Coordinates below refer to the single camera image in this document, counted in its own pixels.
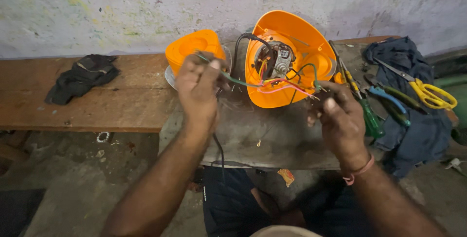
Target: dark shorts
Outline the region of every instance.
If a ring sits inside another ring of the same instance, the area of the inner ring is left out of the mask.
[[[209,237],[248,237],[273,225],[251,193],[244,169],[205,167],[203,210]],[[350,187],[341,180],[324,183],[297,200],[307,228],[324,237],[373,236],[373,229]]]

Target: concrete floor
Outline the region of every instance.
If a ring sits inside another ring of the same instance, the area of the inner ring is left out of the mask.
[[[98,236],[108,213],[126,189],[154,163],[157,134],[114,133],[111,143],[97,143],[92,132],[33,132],[25,144],[31,158],[13,164],[0,177],[0,190],[46,188],[26,237]],[[466,156],[467,148],[453,145],[448,153]],[[97,157],[99,150],[104,155]],[[275,172],[248,174],[271,193],[281,208],[312,186],[319,171],[292,171],[290,188]],[[401,182],[403,188],[454,237],[467,232],[467,178],[440,163],[430,163]],[[164,236],[206,236],[202,194],[187,191]]]

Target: hand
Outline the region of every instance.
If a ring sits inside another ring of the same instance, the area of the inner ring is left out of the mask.
[[[336,155],[342,168],[351,172],[357,171],[370,160],[363,143],[363,109],[345,85],[328,81],[320,81],[319,84],[334,93],[334,98],[330,97],[324,101],[320,117],[324,142]]]
[[[185,125],[198,131],[214,132],[219,118],[215,88],[222,61],[203,52],[209,65],[191,54],[183,62],[175,85],[185,114]]]

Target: pink wire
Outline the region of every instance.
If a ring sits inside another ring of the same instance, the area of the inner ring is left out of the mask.
[[[305,91],[303,91],[303,90],[301,90],[301,89],[295,87],[294,85],[285,85],[285,86],[283,86],[283,87],[281,87],[281,88],[278,88],[278,89],[275,89],[275,90],[273,90],[273,91],[262,91],[262,90],[259,89],[259,88],[258,88],[258,90],[259,90],[261,93],[270,94],[270,93],[274,93],[274,92],[283,90],[284,88],[294,88],[294,89],[296,89],[296,90],[302,92],[302,93],[305,94],[305,95],[308,95],[308,96],[310,96],[310,97],[313,97],[312,94],[309,94],[309,93],[307,93],[307,92],[305,92]]]

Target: red thread bracelet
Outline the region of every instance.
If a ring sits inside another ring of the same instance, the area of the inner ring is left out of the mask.
[[[350,173],[350,178],[346,178],[346,177],[342,178],[342,179],[344,179],[346,181],[348,186],[353,184],[353,182],[355,181],[355,176],[364,173],[365,171],[370,169],[371,166],[373,166],[373,164],[375,163],[375,157],[373,156],[373,154],[370,154],[370,155],[371,155],[370,161],[368,161],[368,163],[365,165],[365,167],[361,168],[359,171]]]

